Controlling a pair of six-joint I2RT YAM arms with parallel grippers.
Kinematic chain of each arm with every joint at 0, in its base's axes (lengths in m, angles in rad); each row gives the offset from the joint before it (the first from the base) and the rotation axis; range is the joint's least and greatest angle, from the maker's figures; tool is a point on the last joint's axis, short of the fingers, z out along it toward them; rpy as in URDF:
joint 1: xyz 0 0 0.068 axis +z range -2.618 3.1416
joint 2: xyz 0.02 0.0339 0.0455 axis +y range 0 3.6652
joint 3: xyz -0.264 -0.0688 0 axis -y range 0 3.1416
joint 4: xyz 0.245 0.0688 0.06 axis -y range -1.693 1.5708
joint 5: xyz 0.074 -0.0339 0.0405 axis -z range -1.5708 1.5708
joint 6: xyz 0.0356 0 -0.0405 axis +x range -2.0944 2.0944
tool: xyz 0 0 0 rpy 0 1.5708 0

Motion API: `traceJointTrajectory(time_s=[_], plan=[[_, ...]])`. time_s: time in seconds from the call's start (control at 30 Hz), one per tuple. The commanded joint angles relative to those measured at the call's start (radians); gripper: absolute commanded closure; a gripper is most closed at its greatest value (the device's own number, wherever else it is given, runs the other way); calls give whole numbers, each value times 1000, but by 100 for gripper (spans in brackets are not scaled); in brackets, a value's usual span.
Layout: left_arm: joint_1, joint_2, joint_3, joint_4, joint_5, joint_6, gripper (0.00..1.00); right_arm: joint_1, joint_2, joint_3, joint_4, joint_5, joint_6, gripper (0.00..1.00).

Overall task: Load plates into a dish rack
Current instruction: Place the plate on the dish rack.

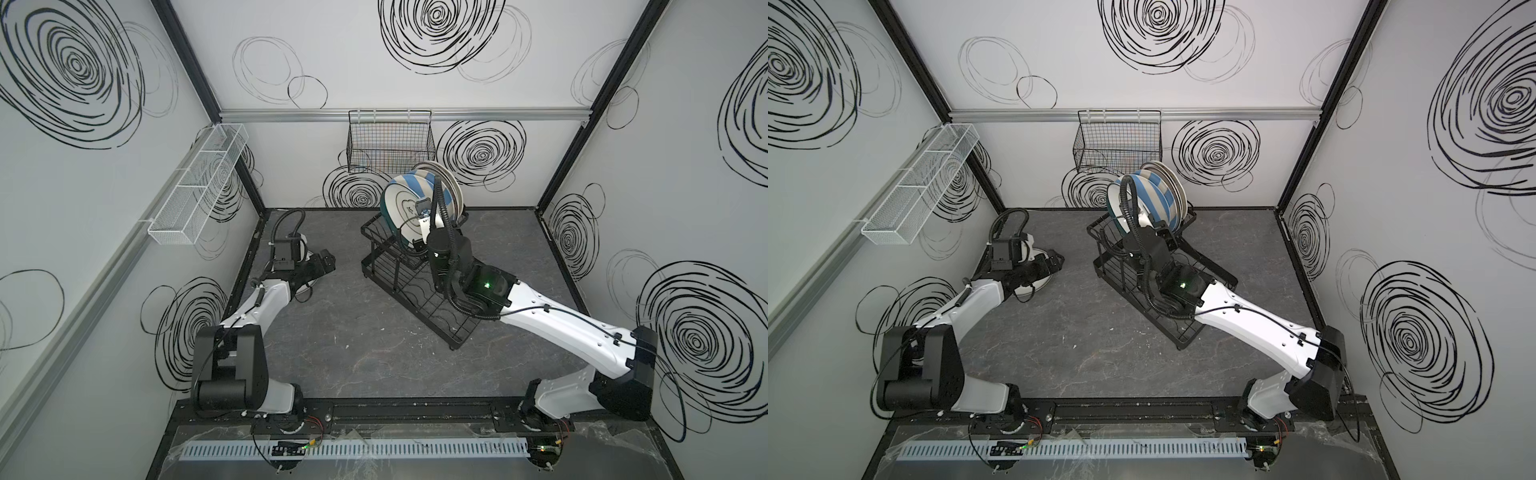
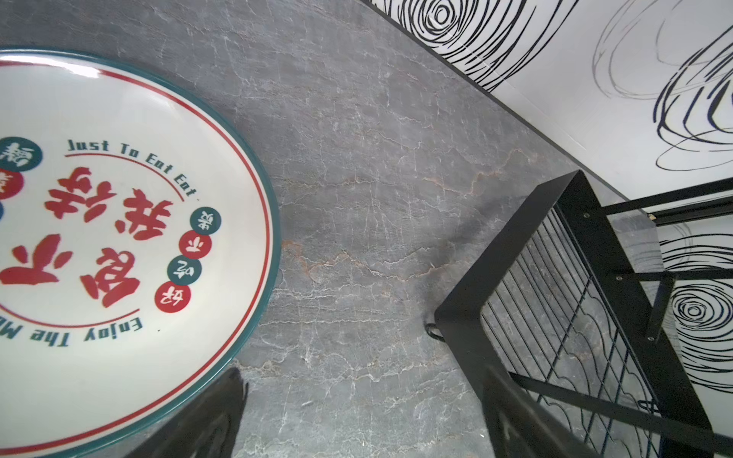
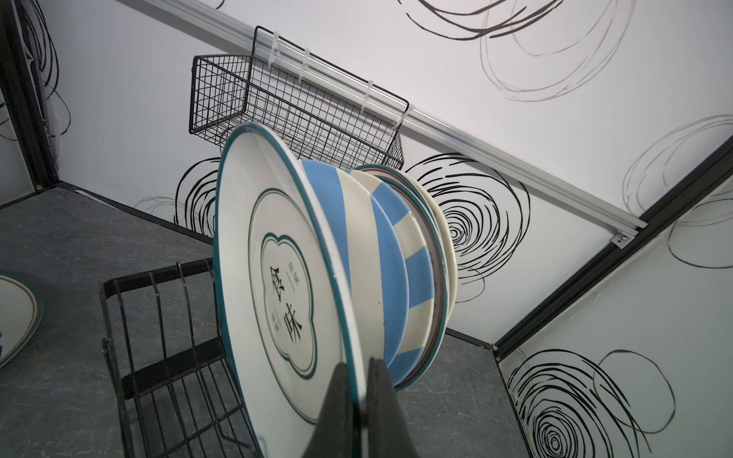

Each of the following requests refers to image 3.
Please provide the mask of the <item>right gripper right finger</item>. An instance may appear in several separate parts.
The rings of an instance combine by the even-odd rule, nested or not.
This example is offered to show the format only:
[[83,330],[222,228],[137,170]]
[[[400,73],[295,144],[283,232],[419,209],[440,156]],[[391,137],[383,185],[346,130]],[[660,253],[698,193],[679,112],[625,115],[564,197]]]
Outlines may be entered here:
[[366,403],[368,457],[418,458],[383,360],[371,358],[368,364]]

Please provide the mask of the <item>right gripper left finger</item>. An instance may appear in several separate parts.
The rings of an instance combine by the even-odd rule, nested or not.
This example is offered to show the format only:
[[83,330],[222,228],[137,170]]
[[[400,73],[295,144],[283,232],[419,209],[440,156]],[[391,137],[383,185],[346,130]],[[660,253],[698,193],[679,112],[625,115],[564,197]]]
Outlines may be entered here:
[[345,363],[334,368],[328,390],[303,458],[353,456],[354,404]]

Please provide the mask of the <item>white plate black outline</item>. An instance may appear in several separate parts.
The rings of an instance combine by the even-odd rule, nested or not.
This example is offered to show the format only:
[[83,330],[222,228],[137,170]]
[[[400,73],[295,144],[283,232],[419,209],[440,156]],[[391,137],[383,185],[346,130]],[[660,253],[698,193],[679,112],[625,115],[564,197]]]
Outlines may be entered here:
[[223,341],[266,457],[301,457],[334,369],[360,410],[367,376],[347,273],[305,169],[271,129],[229,135],[218,175],[214,265]]

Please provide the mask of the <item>red green rimmed plate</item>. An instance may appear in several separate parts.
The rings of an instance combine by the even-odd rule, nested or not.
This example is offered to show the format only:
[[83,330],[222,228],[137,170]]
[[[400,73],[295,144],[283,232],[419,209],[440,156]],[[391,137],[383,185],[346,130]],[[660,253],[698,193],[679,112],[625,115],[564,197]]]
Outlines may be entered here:
[[382,281],[380,250],[389,245],[389,222],[370,192],[345,171],[316,160],[301,164],[347,273],[364,364],[371,358],[390,364],[402,331],[391,313],[401,300],[387,293]]

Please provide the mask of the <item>black wire dish rack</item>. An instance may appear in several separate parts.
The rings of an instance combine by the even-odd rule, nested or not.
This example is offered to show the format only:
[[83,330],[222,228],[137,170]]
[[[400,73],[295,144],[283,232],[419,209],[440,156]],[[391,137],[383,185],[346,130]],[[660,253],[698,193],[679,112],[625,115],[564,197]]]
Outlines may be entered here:
[[102,282],[101,341],[127,457],[256,457],[210,259]]

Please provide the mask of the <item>blue striped plate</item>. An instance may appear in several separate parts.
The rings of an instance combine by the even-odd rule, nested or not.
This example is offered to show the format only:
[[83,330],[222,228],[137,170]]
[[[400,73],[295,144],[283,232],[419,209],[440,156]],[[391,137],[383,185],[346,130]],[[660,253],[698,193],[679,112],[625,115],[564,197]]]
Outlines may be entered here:
[[404,385],[416,371],[433,327],[434,286],[431,256],[423,232],[408,206],[407,193],[385,179],[365,170],[352,170],[349,175],[370,192],[381,206],[391,230],[389,245],[380,250],[383,286],[387,293],[400,299],[391,313],[400,319],[402,331],[399,349],[389,364],[393,383]]
[[448,225],[422,185],[406,173],[382,165],[361,166],[351,173],[378,184],[368,185],[378,202],[400,198],[401,206],[384,208],[400,242],[408,268],[408,325],[389,374],[397,389],[417,382],[441,347],[455,304],[457,266]]

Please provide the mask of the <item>white plate red characters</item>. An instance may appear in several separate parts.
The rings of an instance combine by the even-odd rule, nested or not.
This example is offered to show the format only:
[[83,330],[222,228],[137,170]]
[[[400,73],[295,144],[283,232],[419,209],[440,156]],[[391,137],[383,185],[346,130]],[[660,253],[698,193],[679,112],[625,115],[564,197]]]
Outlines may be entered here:
[[38,290],[22,278],[1,274],[1,366],[32,339],[43,316]]

